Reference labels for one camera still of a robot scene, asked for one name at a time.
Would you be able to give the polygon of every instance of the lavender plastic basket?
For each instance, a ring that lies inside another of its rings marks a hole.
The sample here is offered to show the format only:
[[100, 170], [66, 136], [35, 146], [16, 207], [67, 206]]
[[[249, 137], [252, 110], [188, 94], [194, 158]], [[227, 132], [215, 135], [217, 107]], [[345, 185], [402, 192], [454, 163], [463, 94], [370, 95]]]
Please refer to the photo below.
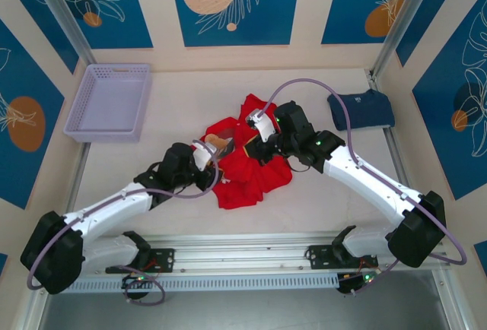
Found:
[[152, 77], [148, 64], [91, 64], [64, 133], [78, 142], [137, 142]]

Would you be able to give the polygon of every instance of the wall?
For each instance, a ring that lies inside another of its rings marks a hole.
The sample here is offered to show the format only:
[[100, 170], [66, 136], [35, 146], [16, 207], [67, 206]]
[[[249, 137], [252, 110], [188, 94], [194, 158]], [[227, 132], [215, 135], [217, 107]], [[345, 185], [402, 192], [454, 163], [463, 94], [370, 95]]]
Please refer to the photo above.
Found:
[[[139, 0], [153, 49], [96, 49], [98, 62], [148, 62], [156, 71], [255, 68], [369, 68], [381, 43], [322, 45], [332, 0], [297, 0], [288, 46], [184, 46], [174, 0]], [[345, 13], [343, 26], [357, 22]]]
[[[487, 277], [479, 264], [473, 245], [487, 239], [485, 231], [487, 186], [477, 188], [461, 198], [454, 198], [425, 121], [412, 94], [412, 89], [476, 1], [446, 0], [405, 66], [401, 67], [399, 59], [394, 56], [387, 70], [380, 77], [379, 85], [393, 104], [399, 149], [404, 157], [412, 185], [422, 191], [432, 189], [445, 200], [448, 228], [463, 244], [469, 259], [466, 265], [455, 267], [454, 273], [464, 289], [467, 302], [478, 322], [478, 328], [485, 328], [485, 324], [487, 324], [487, 313], [485, 312]], [[461, 59], [462, 50], [450, 53], [448, 57]], [[449, 73], [449, 68], [445, 66], [442, 75], [439, 75], [436, 81], [431, 81], [432, 87], [441, 84], [436, 89], [443, 89], [440, 93], [431, 92], [431, 105], [438, 109], [441, 105], [441, 98], [447, 96], [448, 93], [448, 80], [451, 78]], [[451, 113], [454, 112], [453, 103], [450, 108], [451, 116]], [[433, 112], [433, 117], [436, 116], [439, 119], [441, 111], [438, 109]], [[446, 129], [452, 129], [449, 118], [446, 121], [437, 120], [436, 123], [443, 124]], [[450, 141], [451, 147], [454, 146], [454, 143], [455, 141]], [[461, 162], [461, 159], [461, 156], [451, 152], [451, 162]], [[479, 159], [478, 164], [485, 166], [485, 157], [477, 159]], [[468, 174], [462, 175], [462, 177], [467, 180], [471, 178]], [[451, 248], [449, 254], [458, 257], [454, 248]]]
[[21, 252], [39, 217], [53, 209], [63, 211], [67, 203], [80, 145], [64, 136], [62, 127], [84, 66], [78, 63], [72, 75], [19, 0], [2, 0], [0, 19], [64, 96], [64, 104], [27, 207], [22, 209], [0, 199], [0, 252], [8, 255], [0, 277], [0, 328], [8, 329], [13, 326], [17, 310], [22, 308], [29, 294], [25, 284], [27, 270], [19, 262]]

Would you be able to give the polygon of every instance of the white floor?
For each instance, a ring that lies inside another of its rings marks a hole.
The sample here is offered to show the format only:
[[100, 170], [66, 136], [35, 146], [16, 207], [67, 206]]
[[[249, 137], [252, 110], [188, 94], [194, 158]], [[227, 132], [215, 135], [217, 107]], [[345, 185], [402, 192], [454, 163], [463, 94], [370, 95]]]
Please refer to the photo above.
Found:
[[[112, 195], [134, 176], [164, 156], [176, 141], [190, 143], [206, 127], [238, 117], [245, 96], [266, 100], [293, 78], [316, 78], [340, 94], [368, 89], [362, 69], [287, 71], [206, 71], [154, 74], [144, 129], [138, 144], [92, 144], [75, 209]], [[295, 100], [316, 130], [336, 132], [326, 101], [328, 92], [312, 84], [284, 89], [275, 102]], [[381, 129], [352, 134], [357, 154], [396, 178]], [[198, 192], [191, 188], [186, 194]], [[361, 196], [317, 171], [294, 173], [292, 182], [265, 195], [257, 206], [226, 211], [209, 193], [197, 200], [171, 199], [162, 206], [125, 222], [113, 232], [135, 230], [150, 234], [294, 233], [341, 230], [348, 224], [367, 224], [383, 217]]]

